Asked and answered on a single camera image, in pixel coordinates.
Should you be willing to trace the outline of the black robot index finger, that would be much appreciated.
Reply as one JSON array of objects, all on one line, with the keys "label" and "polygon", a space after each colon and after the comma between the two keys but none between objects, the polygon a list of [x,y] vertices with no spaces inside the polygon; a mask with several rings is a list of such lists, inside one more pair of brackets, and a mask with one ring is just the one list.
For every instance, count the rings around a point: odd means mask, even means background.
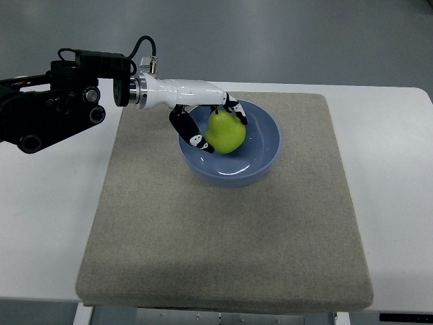
[{"label": "black robot index finger", "polygon": [[244,112],[242,105],[237,99],[235,99],[233,96],[229,95],[228,93],[224,94],[222,107],[228,113],[233,112],[243,125],[248,124],[246,113]]}]

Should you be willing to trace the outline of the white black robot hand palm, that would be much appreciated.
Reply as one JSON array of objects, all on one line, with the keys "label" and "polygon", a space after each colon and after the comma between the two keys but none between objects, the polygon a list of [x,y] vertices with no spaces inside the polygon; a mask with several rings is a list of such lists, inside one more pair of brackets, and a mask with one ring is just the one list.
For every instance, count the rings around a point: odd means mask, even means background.
[{"label": "white black robot hand palm", "polygon": [[159,105],[218,106],[225,103],[226,92],[201,80],[157,79],[144,72],[131,77],[129,104],[138,109],[151,109]]}]

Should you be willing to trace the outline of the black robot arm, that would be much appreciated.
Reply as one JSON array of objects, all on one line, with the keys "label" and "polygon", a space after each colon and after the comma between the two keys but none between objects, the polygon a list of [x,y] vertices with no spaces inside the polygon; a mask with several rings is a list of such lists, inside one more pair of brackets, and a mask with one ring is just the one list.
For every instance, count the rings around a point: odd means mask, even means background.
[{"label": "black robot arm", "polygon": [[140,109],[166,105],[169,121],[189,145],[214,152],[186,111],[188,106],[222,106],[243,125],[242,105],[206,81],[160,80],[137,72],[131,57],[118,53],[74,50],[73,61],[51,62],[45,74],[1,81],[1,141],[33,154],[100,124],[106,112],[99,105],[100,79],[113,81],[115,104]]}]

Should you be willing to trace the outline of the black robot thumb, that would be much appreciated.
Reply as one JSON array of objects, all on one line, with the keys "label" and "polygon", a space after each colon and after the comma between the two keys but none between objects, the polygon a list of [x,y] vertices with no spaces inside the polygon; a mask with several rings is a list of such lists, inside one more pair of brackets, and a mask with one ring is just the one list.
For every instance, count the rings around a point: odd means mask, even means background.
[{"label": "black robot thumb", "polygon": [[169,114],[169,121],[178,135],[190,146],[208,153],[214,153],[214,148],[201,134],[195,121],[185,110],[184,105],[176,105]]}]

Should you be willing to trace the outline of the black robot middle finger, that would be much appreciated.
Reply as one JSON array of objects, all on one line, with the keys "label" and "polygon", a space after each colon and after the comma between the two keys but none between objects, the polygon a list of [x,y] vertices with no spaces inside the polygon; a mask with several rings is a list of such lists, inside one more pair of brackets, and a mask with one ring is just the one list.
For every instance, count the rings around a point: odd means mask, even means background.
[{"label": "black robot middle finger", "polygon": [[219,114],[219,109],[217,106],[210,107],[210,114]]}]

